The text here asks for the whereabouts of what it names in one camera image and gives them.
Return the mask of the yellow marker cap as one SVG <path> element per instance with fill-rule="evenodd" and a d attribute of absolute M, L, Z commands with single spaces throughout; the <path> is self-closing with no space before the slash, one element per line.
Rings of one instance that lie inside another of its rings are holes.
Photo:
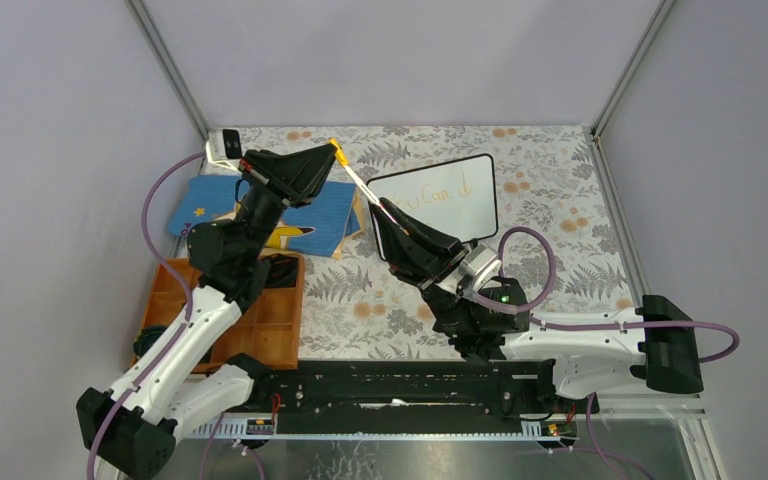
<path fill-rule="evenodd" d="M 339 165 L 342 167 L 347 167 L 349 165 L 349 160 L 345 155 L 345 152 L 339 143 L 339 141 L 336 138 L 329 138 L 328 143 L 332 145 L 335 149 L 335 158 Z"/>

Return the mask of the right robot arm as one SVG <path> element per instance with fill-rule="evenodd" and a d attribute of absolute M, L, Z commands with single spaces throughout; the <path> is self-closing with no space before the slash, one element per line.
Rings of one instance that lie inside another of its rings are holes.
<path fill-rule="evenodd" d="M 502 273 L 499 253 L 465 243 L 407 215 L 387 199 L 371 205 L 381 257 L 415 287 L 433 329 L 469 361 L 547 361 L 535 402 L 557 412 L 572 399 L 642 383 L 667 394 L 703 391 L 692 319 L 667 297 L 597 314 L 539 313 Z"/>

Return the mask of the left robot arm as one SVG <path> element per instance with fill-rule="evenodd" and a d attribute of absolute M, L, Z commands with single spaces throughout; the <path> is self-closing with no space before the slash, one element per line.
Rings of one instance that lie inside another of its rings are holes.
<path fill-rule="evenodd" d="M 192 387 L 182 385 L 264 290 L 269 264 L 260 254 L 285 210 L 310 204 L 332 166 L 347 163 L 335 139 L 288 155 L 243 152 L 207 141 L 200 155 L 239 171 L 250 187 L 234 217 L 190 230 L 189 263 L 201 273 L 197 286 L 191 287 L 162 255 L 156 257 L 183 288 L 185 303 L 107 390 L 89 388 L 80 396 L 77 413 L 89 479 L 151 479 L 198 427 L 231 407 L 256 411 L 267 404 L 268 381 L 238 364 L 224 364 Z"/>

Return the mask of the black framed whiteboard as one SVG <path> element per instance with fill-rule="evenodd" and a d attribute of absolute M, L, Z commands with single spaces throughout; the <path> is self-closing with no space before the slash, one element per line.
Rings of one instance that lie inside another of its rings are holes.
<path fill-rule="evenodd" d="M 487 153 L 378 176 L 368 186 L 410 217 L 461 241 L 499 231 L 495 162 Z"/>

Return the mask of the white marker pen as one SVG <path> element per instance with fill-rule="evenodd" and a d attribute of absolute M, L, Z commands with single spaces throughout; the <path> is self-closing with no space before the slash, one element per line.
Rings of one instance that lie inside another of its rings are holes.
<path fill-rule="evenodd" d="M 376 195 L 350 166 L 343 165 L 343 169 L 366 198 L 376 231 L 383 233 L 386 229 L 390 229 L 409 236 L 410 233 L 399 217 L 397 207 L 387 198 Z"/>

